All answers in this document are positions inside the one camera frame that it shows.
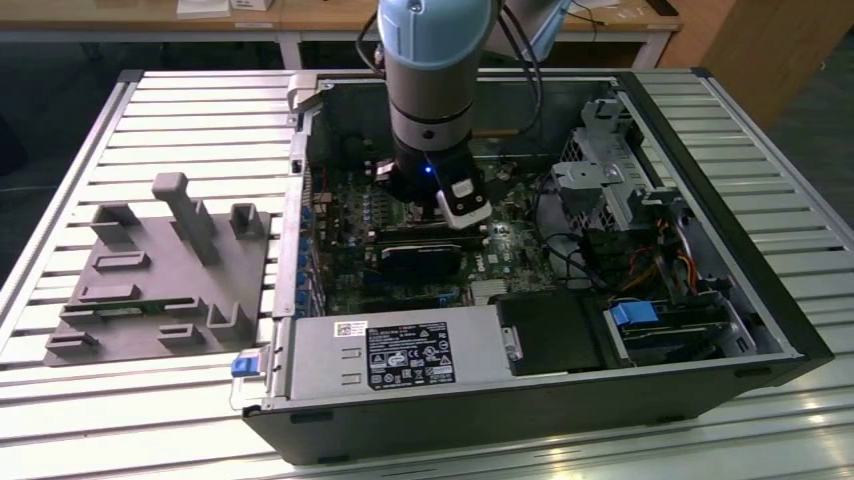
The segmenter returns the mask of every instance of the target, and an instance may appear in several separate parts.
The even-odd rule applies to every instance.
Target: wooden table
[[[0,0],[0,42],[275,42],[283,4],[182,20],[178,0]]]
[[[762,126],[787,105],[854,24],[852,0],[670,0],[685,20],[662,67],[709,68]]]
[[[277,0],[266,12],[181,20],[178,0],[0,0],[0,42],[278,42],[286,68],[301,69],[301,42],[356,40],[377,3]],[[596,32],[590,21],[568,17],[557,41],[638,43],[634,66],[654,67],[680,18],[660,16],[645,0],[622,0],[593,17],[605,23]]]
[[[377,0],[283,0],[279,45],[289,69],[303,68],[299,51],[306,41],[354,41],[365,22],[377,10]],[[605,25],[596,28],[589,20],[568,16],[558,42],[629,42],[642,44],[636,68],[654,68],[668,40],[678,31],[680,17],[656,13],[646,0],[622,0],[614,7],[598,8],[593,18]],[[586,10],[577,15],[588,17]],[[377,34],[369,34],[377,40]]]

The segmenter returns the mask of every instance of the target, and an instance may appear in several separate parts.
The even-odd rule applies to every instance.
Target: warning label
[[[445,322],[369,328],[366,356],[374,390],[457,381]]]

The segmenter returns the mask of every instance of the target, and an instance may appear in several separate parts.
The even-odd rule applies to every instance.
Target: metal bracket
[[[305,113],[311,107],[321,103],[321,96],[325,88],[318,84],[318,74],[313,72],[299,72],[291,75],[289,80],[289,109],[291,116]]]

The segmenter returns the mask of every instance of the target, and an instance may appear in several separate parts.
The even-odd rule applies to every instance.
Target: floor
[[[327,63],[322,52],[305,52]],[[90,60],[79,45],[5,44],[0,117],[29,161],[0,176],[0,282],[62,182],[69,165],[125,69],[282,68],[275,45],[118,44]],[[770,136],[849,223],[854,223],[854,35],[849,35]],[[0,152],[3,162],[10,162]]]

